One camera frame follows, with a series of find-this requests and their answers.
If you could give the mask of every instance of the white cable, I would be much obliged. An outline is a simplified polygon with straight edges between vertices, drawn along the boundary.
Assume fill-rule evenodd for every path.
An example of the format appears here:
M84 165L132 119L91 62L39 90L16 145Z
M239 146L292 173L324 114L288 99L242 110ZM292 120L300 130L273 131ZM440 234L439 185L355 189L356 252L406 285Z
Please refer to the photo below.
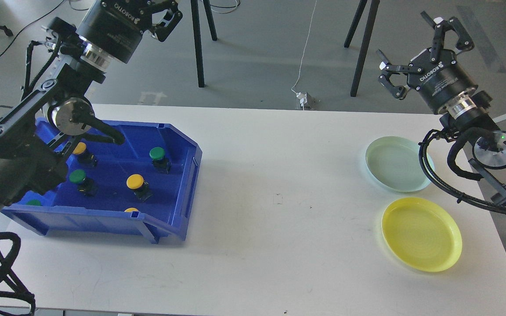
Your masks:
M306 38L306 44L304 45L304 51L302 53L302 59L300 60L300 69L298 70L298 79L296 80L296 83L292 86L292 88L290 88L290 90L294 93L297 93L296 91L294 91L294 87L298 84L299 80L300 80L300 74L302 72L302 63L304 62L304 54L306 54L306 47L307 47L307 40L309 40L310 38L310 32L311 32L311 23L313 22L314 20L314 13L315 13L315 7L318 5L318 0L315 0L315 4L314 4L314 10L313 12L311 13L311 20L310 20L310 27L308 28L307 30L307 38Z
M216 12L216 13L219 13L219 14L228 14L228 13L231 13L231 12L234 12L235 10L237 10L237 7L241 4L241 0L234 0L235 1L235 6L231 7L231 10L227 11L227 12L219 12L217 10L212 10L212 12Z

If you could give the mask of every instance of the light green plate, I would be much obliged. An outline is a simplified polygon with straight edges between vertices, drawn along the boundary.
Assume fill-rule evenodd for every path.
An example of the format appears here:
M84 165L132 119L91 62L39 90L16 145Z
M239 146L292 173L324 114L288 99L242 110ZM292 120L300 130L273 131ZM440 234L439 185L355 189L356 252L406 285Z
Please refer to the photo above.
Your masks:
M430 156L427 159L434 169ZM378 138L368 146L365 160L373 178L397 192L414 192L430 184L419 165L419 145L406 138Z

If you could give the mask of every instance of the mark on table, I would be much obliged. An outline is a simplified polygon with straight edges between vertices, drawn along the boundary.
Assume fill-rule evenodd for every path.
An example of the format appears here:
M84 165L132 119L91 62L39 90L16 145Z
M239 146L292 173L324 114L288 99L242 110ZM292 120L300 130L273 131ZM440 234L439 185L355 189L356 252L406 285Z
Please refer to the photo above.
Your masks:
M273 204L282 204L282 203L283 203L283 198L280 193L273 195Z

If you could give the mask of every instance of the white table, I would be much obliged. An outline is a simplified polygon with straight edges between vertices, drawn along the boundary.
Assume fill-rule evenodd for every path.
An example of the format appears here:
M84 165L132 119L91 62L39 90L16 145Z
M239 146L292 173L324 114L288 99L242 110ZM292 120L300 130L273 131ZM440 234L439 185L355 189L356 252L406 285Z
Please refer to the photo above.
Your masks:
M212 316L506 315L506 254L487 211L429 186L397 194L371 180L364 150L396 135L418 142L438 116L95 106L102 119L170 122L204 154L185 242L54 232L22 238L14 271L40 308ZM448 144L433 142L437 172ZM460 166L466 165L459 157ZM402 264L381 237L390 202L446 209L462 232L445 272Z

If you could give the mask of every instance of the plastic plate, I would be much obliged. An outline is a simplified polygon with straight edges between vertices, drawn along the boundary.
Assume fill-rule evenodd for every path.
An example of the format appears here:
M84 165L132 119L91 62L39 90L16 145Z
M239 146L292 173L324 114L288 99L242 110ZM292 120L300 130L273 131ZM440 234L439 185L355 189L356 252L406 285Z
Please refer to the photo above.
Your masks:
M423 198L392 202L382 216L382 233L400 260L422 271L444 271L462 253L462 235L454 219Z
M434 169L430 156L427 159ZM419 165L419 145L406 138L378 138L368 146L365 161L375 180L397 192L414 192L430 184Z

